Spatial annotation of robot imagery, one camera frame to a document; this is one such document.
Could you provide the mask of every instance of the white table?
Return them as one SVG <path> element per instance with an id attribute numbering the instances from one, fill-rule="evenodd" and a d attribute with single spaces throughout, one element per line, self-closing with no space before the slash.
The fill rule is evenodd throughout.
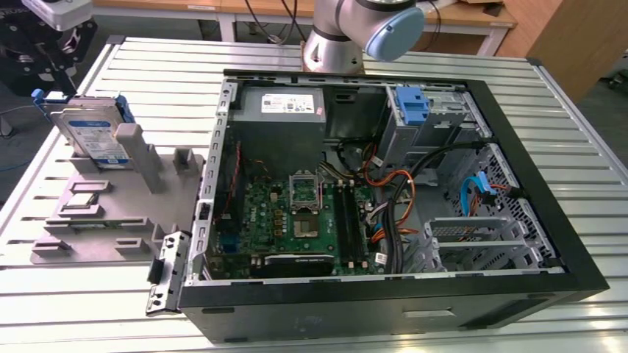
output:
<path id="1" fill-rule="evenodd" d="M 197 6 L 189 10 L 152 10 L 152 9 L 133 9 L 127 7 L 95 7 L 95 15 L 115 15 L 115 16 L 129 16 L 129 17 L 148 17 L 148 18 L 180 18 L 188 20 L 212 20 L 217 21 L 220 25 L 221 40 L 224 42 L 236 41 L 236 22 L 253 22 L 253 16 L 248 13 L 225 13 L 219 12 L 212 6 Z M 272 24 L 289 24 L 292 19 L 289 16 L 279 15 L 256 15 L 257 19 L 263 23 Z M 312 18 L 297 17 L 296 21 L 299 24 L 311 25 Z M 501 26 L 461 26 L 443 24 L 440 26 L 441 33 L 457 33 L 464 35 L 483 35 L 485 36 L 481 42 L 477 55 L 493 56 L 508 30 L 513 24 L 503 24 Z M 436 25 L 425 24 L 424 32 L 433 32 Z"/>
<path id="2" fill-rule="evenodd" d="M 368 74 L 483 79 L 581 236 L 611 290 L 501 329 L 229 345 L 264 352 L 623 352 L 628 347 L 628 173 L 543 68 L 521 59 L 409 54 L 365 58 Z M 80 92 L 120 91 L 159 152 L 205 153 L 225 68 L 299 70 L 299 47 L 127 38 Z M 147 318 L 145 263 L 31 265 L 32 241 L 73 172 L 53 129 L 0 211 L 0 352 L 204 350 L 181 315 Z"/>

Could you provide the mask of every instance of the power supply label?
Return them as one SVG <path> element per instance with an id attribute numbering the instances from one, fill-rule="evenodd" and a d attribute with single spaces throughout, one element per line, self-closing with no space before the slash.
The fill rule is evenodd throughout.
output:
<path id="1" fill-rule="evenodd" d="M 315 96 L 311 94 L 265 94 L 261 96 L 263 113 L 315 113 Z"/>
<path id="2" fill-rule="evenodd" d="M 68 128 L 76 142 L 96 163 L 104 168 L 120 168 L 128 163 L 128 154 L 121 144 L 113 138 L 113 127 L 108 121 L 73 120 Z"/>

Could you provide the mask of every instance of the metal bracket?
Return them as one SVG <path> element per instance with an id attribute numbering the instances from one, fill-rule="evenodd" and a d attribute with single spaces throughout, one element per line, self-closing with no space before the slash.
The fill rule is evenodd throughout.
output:
<path id="1" fill-rule="evenodd" d="M 147 316 L 177 314 L 180 288 L 185 281 L 185 264 L 192 235 L 179 231 L 164 237 L 159 258 L 153 260 L 148 281 L 153 284 Z"/>

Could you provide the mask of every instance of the motherboard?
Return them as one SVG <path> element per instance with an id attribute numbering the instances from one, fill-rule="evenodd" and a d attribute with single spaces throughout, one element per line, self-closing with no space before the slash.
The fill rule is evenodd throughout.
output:
<path id="1" fill-rule="evenodd" d="M 212 259 L 213 273 L 228 279 L 272 277 L 259 270 L 299 261 L 325 263 L 329 268 L 323 266 L 320 271 L 331 269 L 331 276 L 383 271 L 359 221 L 371 205 L 371 188 L 303 176 L 284 182 L 252 182 L 244 195 L 244 224 L 240 233 L 220 234 L 224 253 Z"/>

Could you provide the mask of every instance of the ram slot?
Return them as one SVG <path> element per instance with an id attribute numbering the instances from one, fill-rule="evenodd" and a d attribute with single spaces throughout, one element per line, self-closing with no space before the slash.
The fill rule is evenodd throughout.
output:
<path id="1" fill-rule="evenodd" d="M 351 244 L 348 234 L 348 221 L 345 216 L 344 191 L 341 186 L 333 188 L 333 215 L 336 218 L 337 245 L 340 250 L 340 262 L 351 261 Z"/>
<path id="2" fill-rule="evenodd" d="M 353 188 L 345 188 L 344 192 L 344 218 L 347 223 L 351 261 L 360 263 L 364 261 L 364 243 L 360 232 L 360 220 L 357 202 L 355 201 Z"/>

